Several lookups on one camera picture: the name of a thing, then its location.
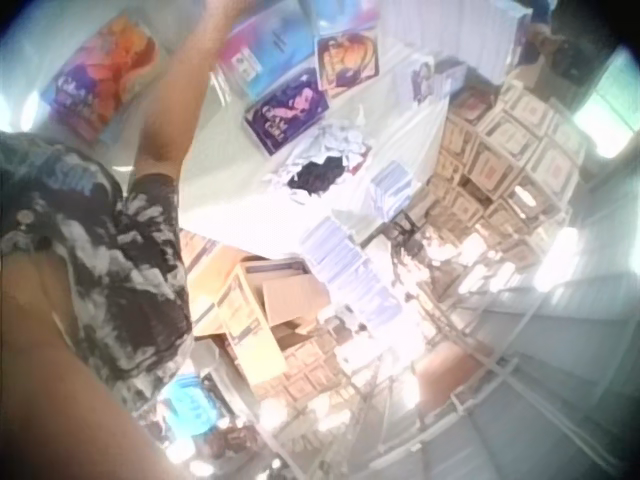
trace light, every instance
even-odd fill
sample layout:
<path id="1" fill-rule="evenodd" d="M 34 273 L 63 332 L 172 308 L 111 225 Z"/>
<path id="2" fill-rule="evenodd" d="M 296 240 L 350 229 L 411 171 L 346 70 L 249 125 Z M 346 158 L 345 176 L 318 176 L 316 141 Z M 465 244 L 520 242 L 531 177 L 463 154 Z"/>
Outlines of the light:
<path id="1" fill-rule="evenodd" d="M 331 399 L 326 393 L 314 398 L 309 402 L 309 409 L 313 410 L 318 419 L 324 418 L 329 413 L 331 407 Z"/>
<path id="2" fill-rule="evenodd" d="M 469 235 L 460 247 L 460 257 L 458 261 L 462 265 L 473 265 L 473 263 L 480 258 L 480 255 L 486 251 L 487 244 L 480 235 L 474 233 Z"/>
<path id="3" fill-rule="evenodd" d="M 260 425 L 267 430 L 275 430 L 287 421 L 287 406 L 283 401 L 267 398 L 260 404 Z"/>
<path id="4" fill-rule="evenodd" d="M 20 117 L 20 130 L 28 132 L 33 128 L 38 114 L 38 92 L 31 92 L 22 107 L 22 116 Z"/>
<path id="5" fill-rule="evenodd" d="M 209 465 L 201 460 L 194 460 L 191 462 L 189 464 L 189 470 L 191 470 L 191 473 L 196 477 L 210 477 L 214 472 L 213 465 Z"/>
<path id="6" fill-rule="evenodd" d="M 420 402 L 420 384 L 413 375 L 408 375 L 402 385 L 402 399 L 407 408 L 416 408 Z"/>
<path id="7" fill-rule="evenodd" d="M 218 420 L 218 423 L 216 425 L 220 430 L 225 430 L 229 428 L 229 425 L 231 425 L 231 420 L 229 419 L 229 417 L 223 417 Z"/>
<path id="8" fill-rule="evenodd" d="M 535 198 L 533 198 L 533 196 L 520 185 L 516 185 L 515 192 L 516 195 L 518 195 L 522 199 L 522 201 L 529 205 L 531 208 L 534 208 L 538 205 Z"/>
<path id="9" fill-rule="evenodd" d="M 428 245 L 425 248 L 427 255 L 431 260 L 435 260 L 437 262 L 444 262 L 453 257 L 456 253 L 458 253 L 456 247 L 450 244 L 446 245 Z"/>
<path id="10" fill-rule="evenodd" d="M 502 265 L 500 270 L 498 270 L 498 273 L 496 273 L 495 277 L 491 280 L 491 283 L 489 283 L 489 290 L 492 292 L 502 290 L 515 271 L 516 266 L 511 262 L 507 262 Z"/>
<path id="11" fill-rule="evenodd" d="M 577 248 L 578 231 L 575 228 L 563 228 L 542 262 L 533 285 L 540 292 L 548 292 L 556 285 L 566 282 L 578 262 Z"/>
<path id="12" fill-rule="evenodd" d="M 340 425 L 349 423 L 349 420 L 351 420 L 351 412 L 349 410 L 342 410 L 341 412 L 323 418 L 318 423 L 318 430 L 326 432 L 327 430 L 332 430 Z"/>
<path id="13" fill-rule="evenodd" d="M 13 128 L 11 128 L 11 110 L 2 95 L 0 95 L 0 131 L 13 132 Z"/>
<path id="14" fill-rule="evenodd" d="M 165 453 L 169 461 L 177 465 L 193 457 L 196 454 L 196 446 L 191 438 L 183 438 L 169 445 Z"/>
<path id="15" fill-rule="evenodd" d="M 458 293 L 469 293 L 477 286 L 478 282 L 482 280 L 486 273 L 487 267 L 485 267 L 484 265 L 476 265 L 476 267 L 471 270 L 469 275 L 467 275 L 467 278 L 465 278 L 464 281 L 460 284 L 460 287 L 458 287 Z"/>

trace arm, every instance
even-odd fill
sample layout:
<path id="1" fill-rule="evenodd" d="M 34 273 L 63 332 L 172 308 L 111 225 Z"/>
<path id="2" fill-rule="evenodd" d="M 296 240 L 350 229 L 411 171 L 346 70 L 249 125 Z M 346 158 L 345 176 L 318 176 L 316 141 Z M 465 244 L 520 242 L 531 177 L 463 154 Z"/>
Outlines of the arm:
<path id="1" fill-rule="evenodd" d="M 209 73 L 233 22 L 250 0 L 207 0 L 204 17 L 171 59 L 155 87 L 140 137 L 135 177 L 180 176 L 198 125 Z"/>
<path id="2" fill-rule="evenodd" d="M 19 477 L 183 478 L 45 310 L 2 297 L 2 444 Z"/>

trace ceiling light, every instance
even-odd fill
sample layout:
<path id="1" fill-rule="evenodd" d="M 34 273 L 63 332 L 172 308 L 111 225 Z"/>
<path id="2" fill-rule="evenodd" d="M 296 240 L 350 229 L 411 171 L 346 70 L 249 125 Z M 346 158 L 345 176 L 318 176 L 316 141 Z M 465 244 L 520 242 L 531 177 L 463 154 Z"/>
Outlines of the ceiling light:
<path id="1" fill-rule="evenodd" d="M 267 430 L 275 430 L 287 421 L 287 406 L 283 401 L 267 398 L 260 404 L 260 425 Z"/>
<path id="2" fill-rule="evenodd" d="M 515 192 L 516 195 L 518 195 L 522 199 L 522 201 L 529 205 L 531 208 L 534 208 L 536 205 L 538 205 L 535 198 L 533 198 L 533 196 L 520 185 L 516 185 Z"/>
<path id="3" fill-rule="evenodd" d="M 309 408 L 313 410 L 318 418 L 324 418 L 329 413 L 331 399 L 326 393 L 314 398 L 309 402 Z"/>
<path id="4" fill-rule="evenodd" d="M 402 386 L 402 399 L 407 408 L 416 408 L 420 403 L 420 383 L 413 375 L 408 375 Z"/>
<path id="5" fill-rule="evenodd" d="M 189 464 L 189 470 L 191 470 L 191 473 L 196 477 L 210 477 L 214 472 L 213 465 L 209 465 L 201 460 L 191 462 Z"/>
<path id="6" fill-rule="evenodd" d="M 473 265 L 484 252 L 487 251 L 487 244 L 483 238 L 474 233 L 470 235 L 460 247 L 460 257 L 458 261 L 463 265 Z"/>
<path id="7" fill-rule="evenodd" d="M 169 445 L 165 453 L 171 463 L 179 464 L 196 454 L 196 446 L 191 438 L 183 438 Z"/>
<path id="8" fill-rule="evenodd" d="M 458 293 L 465 294 L 472 291 L 477 286 L 478 282 L 484 278 L 486 273 L 487 267 L 484 265 L 476 265 L 469 275 L 467 275 L 467 278 L 465 278 L 460 284 L 460 287 L 458 287 Z"/>
<path id="9" fill-rule="evenodd" d="M 492 292 L 502 290 L 515 271 L 516 266 L 511 262 L 507 262 L 502 265 L 500 270 L 498 270 L 498 273 L 496 273 L 495 277 L 491 280 L 491 283 L 489 283 L 489 290 Z"/>
<path id="10" fill-rule="evenodd" d="M 224 430 L 226 428 L 229 428 L 229 425 L 231 425 L 231 420 L 229 419 L 229 417 L 223 417 L 218 420 L 218 423 L 216 425 L 220 430 Z"/>
<path id="11" fill-rule="evenodd" d="M 578 263 L 578 231 L 563 228 L 533 280 L 533 285 L 541 292 L 548 292 L 556 285 L 571 278 Z"/>
<path id="12" fill-rule="evenodd" d="M 33 128 L 33 124 L 36 121 L 36 115 L 38 114 L 38 92 L 31 92 L 24 102 L 22 107 L 22 116 L 20 117 L 20 129 L 23 132 L 28 132 Z"/>

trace fabric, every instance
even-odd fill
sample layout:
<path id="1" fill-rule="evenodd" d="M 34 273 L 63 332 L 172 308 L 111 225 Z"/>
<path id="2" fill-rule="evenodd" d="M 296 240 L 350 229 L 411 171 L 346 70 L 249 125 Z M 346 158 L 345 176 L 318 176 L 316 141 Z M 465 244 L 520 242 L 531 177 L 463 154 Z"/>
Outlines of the fabric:
<path id="1" fill-rule="evenodd" d="M 170 402 L 167 423 L 178 440 L 208 432 L 218 423 L 218 409 L 195 373 L 179 374 L 160 399 Z"/>
<path id="2" fill-rule="evenodd" d="M 551 25 L 551 13 L 553 9 L 549 0 L 530 0 L 528 7 L 533 10 L 531 13 L 531 23 Z M 522 47 L 518 65 L 535 65 L 539 59 L 540 52 L 538 51 L 538 47 L 532 42 L 526 42 Z"/>
<path id="3" fill-rule="evenodd" d="M 126 198 L 102 165 L 28 134 L 0 133 L 2 256 L 51 248 L 67 264 L 71 347 L 132 412 L 168 384 L 193 340 L 177 189 L 163 175 Z"/>

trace cardboard box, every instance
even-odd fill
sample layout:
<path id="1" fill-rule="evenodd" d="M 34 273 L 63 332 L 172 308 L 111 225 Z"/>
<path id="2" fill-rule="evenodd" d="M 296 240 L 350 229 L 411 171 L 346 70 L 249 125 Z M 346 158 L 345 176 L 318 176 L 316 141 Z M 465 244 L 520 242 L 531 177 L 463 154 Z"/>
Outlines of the cardboard box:
<path id="1" fill-rule="evenodd" d="M 562 208 L 523 170 L 504 195 L 505 200 L 527 224 L 530 231 L 558 215 Z"/>
<path id="2" fill-rule="evenodd" d="M 466 175 L 462 175 L 462 177 L 460 177 L 458 187 L 464 190 L 467 194 L 471 195 L 471 197 L 473 197 L 476 202 L 482 205 L 483 209 L 486 210 L 491 205 L 493 205 L 493 200 L 491 199 L 491 197 L 487 195 L 478 185 L 476 185 L 476 182 L 471 180 Z"/>
<path id="3" fill-rule="evenodd" d="M 505 109 L 518 122 L 524 125 L 536 137 L 547 133 L 554 116 L 553 109 L 526 90 L 518 90 Z"/>
<path id="4" fill-rule="evenodd" d="M 505 241 L 504 235 L 500 234 L 486 218 L 478 220 L 473 228 L 482 237 L 488 248 L 495 248 Z"/>
<path id="5" fill-rule="evenodd" d="M 555 114 L 549 124 L 547 136 L 555 141 L 580 168 L 584 163 L 589 137 L 574 123 L 569 113 L 557 100 L 551 99 L 549 106 Z"/>
<path id="6" fill-rule="evenodd" d="M 478 127 L 498 153 L 517 167 L 524 167 L 538 148 L 538 138 L 502 108 L 494 109 Z"/>
<path id="7" fill-rule="evenodd" d="M 264 301 L 271 325 L 314 317 L 331 304 L 326 287 L 310 274 L 265 282 Z"/>
<path id="8" fill-rule="evenodd" d="M 441 148 L 464 165 L 471 152 L 475 136 L 472 127 L 449 114 L 444 126 Z"/>
<path id="9" fill-rule="evenodd" d="M 540 144 L 526 169 L 560 207 L 567 205 L 580 180 L 580 173 L 567 154 L 548 139 Z"/>
<path id="10" fill-rule="evenodd" d="M 225 332 L 224 324 L 215 308 L 236 266 L 251 254 L 244 250 L 217 246 L 204 258 L 187 278 L 189 307 L 194 324 L 194 335 L 204 337 Z"/>
<path id="11" fill-rule="evenodd" d="M 251 385 L 285 373 L 282 352 L 311 338 L 283 324 L 315 316 L 329 303 L 326 288 L 300 259 L 248 261 L 235 268 L 216 304 Z"/>
<path id="12" fill-rule="evenodd" d="M 451 104 L 449 116 L 475 129 L 493 110 L 491 95 L 479 88 L 467 88 Z"/>
<path id="13" fill-rule="evenodd" d="M 536 265 L 542 261 L 543 254 L 528 238 L 514 238 L 504 243 L 500 250 L 503 258 L 513 263 L 518 270 Z"/>
<path id="14" fill-rule="evenodd" d="M 474 143 L 466 175 L 493 200 L 497 200 L 520 173 L 521 167 L 502 155 L 486 137 Z"/>
<path id="15" fill-rule="evenodd" d="M 529 231 L 522 218 L 502 199 L 491 205 L 484 217 L 502 235 L 526 235 Z"/>
<path id="16" fill-rule="evenodd" d="M 458 162 L 446 151 L 440 150 L 436 165 L 436 173 L 438 175 L 445 178 L 450 184 L 457 185 L 463 171 L 464 166 L 462 163 Z"/>
<path id="17" fill-rule="evenodd" d="M 270 325 L 240 270 L 236 270 L 218 299 L 217 308 L 250 385 L 271 380 L 287 370 Z"/>
<path id="18" fill-rule="evenodd" d="M 468 227 L 475 225 L 484 213 L 484 208 L 471 195 L 459 187 L 451 194 L 451 212 Z"/>
<path id="19" fill-rule="evenodd" d="M 429 179 L 429 193 L 440 200 L 441 204 L 447 204 L 451 193 L 451 184 L 446 178 L 434 175 Z"/>

